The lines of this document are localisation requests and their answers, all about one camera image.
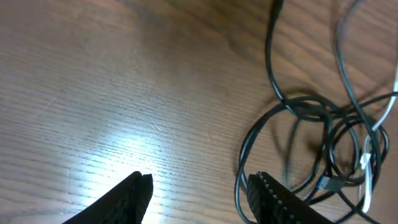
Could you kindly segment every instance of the tangled cable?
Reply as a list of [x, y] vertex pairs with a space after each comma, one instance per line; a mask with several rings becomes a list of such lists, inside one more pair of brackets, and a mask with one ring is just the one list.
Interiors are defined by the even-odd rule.
[[[389, 114], [392, 105], [394, 104], [394, 101], [396, 99], [396, 96], [398, 95], [397, 92], [398, 75], [396, 75], [396, 82], [394, 84], [394, 91], [392, 93], [375, 97], [364, 103], [359, 103], [357, 101], [353, 87], [350, 81], [348, 80], [348, 76], [346, 74], [346, 69], [343, 62], [343, 54], [341, 52], [340, 41], [345, 31], [346, 21], [349, 19], [352, 13], [358, 8], [361, 2], [362, 0], [353, 1], [353, 3], [350, 5], [350, 7], [347, 10], [347, 13], [343, 16], [342, 19], [338, 21], [336, 28], [336, 37], [335, 37], [336, 60], [338, 64], [339, 73], [341, 75], [341, 79], [344, 83], [347, 94], [353, 106], [351, 109], [345, 109], [345, 108], [340, 108], [330, 100], [319, 95], [300, 96], [288, 99], [282, 93], [272, 72], [271, 45], [272, 45], [272, 35], [274, 27], [279, 17], [280, 11], [282, 9], [284, 0], [275, 0], [271, 12], [271, 19], [266, 37], [265, 55], [266, 55], [266, 70], [268, 73], [268, 78], [277, 97], [280, 99], [280, 103], [274, 106], [270, 111], [268, 111], [266, 114], [264, 114], [257, 120], [257, 122], [247, 133], [243, 141], [243, 144], [241, 146], [241, 151], [239, 155], [239, 168], [236, 174], [234, 188], [235, 188], [235, 206], [239, 213], [239, 216], [243, 219], [245, 223], [255, 224], [255, 222], [250, 221], [247, 218], [247, 216], [245, 216], [239, 201], [239, 186], [242, 185], [244, 190], [246, 190], [248, 187], [248, 181], [244, 173], [244, 165], [248, 159], [248, 155], [254, 144], [254, 141], [256, 140], [261, 129], [264, 127], [264, 125], [272, 116], [284, 110], [289, 110], [292, 114], [294, 114], [297, 117], [297, 120], [293, 125], [292, 132], [290, 135], [290, 142], [294, 138], [296, 130], [301, 121], [308, 121], [312, 123], [323, 123], [322, 145], [317, 151], [316, 158], [312, 165], [311, 174], [305, 179], [305, 181], [302, 184], [300, 184], [298, 187], [292, 190], [294, 194], [301, 192], [316, 179], [316, 176], [320, 169], [320, 163], [325, 156], [326, 156], [326, 166], [322, 171], [322, 176], [332, 178], [333, 176], [337, 175], [338, 178], [344, 182], [344, 187], [361, 186], [366, 180], [365, 178], [366, 174], [363, 174], [359, 177], [355, 177], [355, 173], [360, 167], [361, 159], [365, 153], [364, 152], [365, 150], [366, 153], [370, 153], [369, 162], [367, 162], [367, 166], [369, 166], [368, 174], [372, 175], [371, 179], [372, 187], [370, 188], [370, 191], [373, 191], [373, 189], [377, 185], [377, 181], [379, 179], [381, 171], [381, 164], [386, 158], [389, 150], [389, 138], [386, 133], [386, 130], [384, 130], [384, 128], [381, 126], [381, 123]], [[369, 106], [370, 104], [373, 104], [377, 101], [381, 101], [388, 98], [390, 98], [389, 106], [387, 107], [387, 110], [384, 113], [383, 117], [378, 122], [376, 122], [376, 120], [371, 118], [370, 116], [366, 115], [366, 113], [363, 110], [364, 107]], [[364, 143], [363, 149], [359, 146], [358, 137], [353, 129], [354, 126], [359, 124], [363, 124], [369, 136], [367, 137], [369, 140]], [[353, 165], [350, 168], [349, 172], [344, 173], [342, 170], [340, 170], [340, 168], [336, 164], [335, 147], [338, 141], [347, 132], [349, 132], [354, 146]], [[367, 144], [369, 143], [370, 143], [370, 149], [365, 149], [365, 147], [368, 147]], [[286, 180], [288, 179], [287, 178], [289, 174], [288, 171], [289, 171], [288, 165], [285, 165]], [[315, 203], [324, 201], [334, 196], [334, 194], [338, 194], [341, 197], [341, 199], [351, 208], [350, 212], [348, 212], [345, 216], [341, 217], [339, 220], [335, 221], [335, 223], [342, 223], [351, 218], [355, 213], [362, 216], [365, 220], [367, 220], [370, 223], [378, 223], [377, 221], [373, 220], [371, 217], [367, 216], [361, 210], [362, 207], [364, 206], [364, 201], [365, 201], [364, 198], [362, 198], [359, 201], [359, 203], [355, 205], [347, 198], [347, 196], [341, 191], [341, 189], [336, 191], [328, 191], [314, 198], [315, 194], [318, 191], [319, 187], [318, 185], [316, 185], [310, 191], [309, 195], [306, 196], [304, 201], [309, 205], [313, 205]]]

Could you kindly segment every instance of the black plastic object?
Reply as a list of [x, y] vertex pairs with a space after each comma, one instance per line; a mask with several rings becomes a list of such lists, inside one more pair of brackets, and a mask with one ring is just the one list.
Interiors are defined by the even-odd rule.
[[154, 185], [152, 175], [134, 172], [64, 224], [138, 224], [144, 218]]
[[331, 224], [266, 172], [249, 175], [246, 195], [258, 224]]

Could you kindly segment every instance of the table surface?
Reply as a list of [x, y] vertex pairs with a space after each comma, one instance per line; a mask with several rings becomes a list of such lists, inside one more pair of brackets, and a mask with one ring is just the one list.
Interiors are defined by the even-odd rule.
[[[242, 223], [233, 200], [239, 147], [277, 103], [263, 51], [271, 2], [0, 1], [0, 223], [60, 223], [135, 170], [154, 176], [143, 223]], [[286, 0], [272, 64], [289, 96], [313, 90], [348, 103], [331, 46], [346, 3]], [[366, 1], [350, 22], [344, 51], [362, 99], [392, 88], [397, 11], [397, 1]], [[267, 123], [247, 173], [282, 180], [294, 120], [283, 112]], [[369, 212], [381, 223], [398, 216], [397, 125], [393, 111]], [[293, 183], [308, 174], [321, 133], [321, 124], [300, 125]], [[351, 150], [347, 136], [336, 153]], [[345, 192], [355, 200], [356, 189]], [[348, 211], [338, 197], [313, 208], [332, 220]]]

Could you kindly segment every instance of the wood grain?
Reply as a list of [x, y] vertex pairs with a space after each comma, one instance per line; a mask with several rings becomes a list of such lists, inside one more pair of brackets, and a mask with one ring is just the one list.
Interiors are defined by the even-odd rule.
[[[143, 223], [242, 223], [233, 200], [239, 146], [276, 103], [263, 55], [271, 2], [0, 1], [0, 223], [60, 223], [135, 170], [154, 175]], [[286, 0], [272, 48], [284, 90], [348, 102], [331, 48], [346, 3]], [[393, 0], [366, 1], [347, 33], [349, 75], [364, 99], [392, 86], [397, 10]], [[282, 178], [276, 148], [293, 120], [270, 121], [247, 173]], [[394, 111], [369, 213], [381, 223], [397, 219], [397, 125]], [[300, 126], [292, 182], [309, 171], [320, 130]], [[314, 209], [334, 220], [348, 207], [336, 197]]]

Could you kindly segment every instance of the scratch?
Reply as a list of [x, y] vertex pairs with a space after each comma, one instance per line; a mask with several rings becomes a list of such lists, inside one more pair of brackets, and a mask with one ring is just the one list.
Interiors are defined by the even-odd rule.
[[70, 177], [70, 164], [71, 164], [72, 162], [69, 162], [68, 163], [68, 168], [67, 168], [67, 199], [68, 199], [68, 201], [70, 202], [70, 203], [72, 203], [72, 200], [70, 199], [70, 197], [69, 197], [69, 177]]
[[141, 111], [147, 116], [149, 123], [152, 125], [153, 128], [155, 128], [156, 130], [158, 130], [158, 132], [163, 136], [163, 137], [168, 137], [167, 135], [164, 134], [164, 131], [162, 131], [158, 125], [156, 125], [154, 123], [154, 121], [151, 118], [151, 115], [148, 114], [148, 112], [142, 108], [141, 106], [139, 106], [139, 108], [141, 109]]
[[167, 130], [169, 131], [169, 133], [173, 136], [173, 139], [176, 140], [177, 137], [176, 137], [175, 134], [172, 132], [172, 130], [171, 130], [168, 126], [165, 126], [165, 127], [167, 128]]
[[54, 104], [54, 102], [58, 99], [58, 97], [60, 96], [60, 92], [58, 91], [57, 95], [46, 105], [44, 106], [44, 108], [42, 110], [40, 110], [37, 114], [33, 115], [32, 118], [36, 118], [38, 116], [40, 116], [42, 113], [44, 113], [45, 111], [47, 111], [51, 105]]

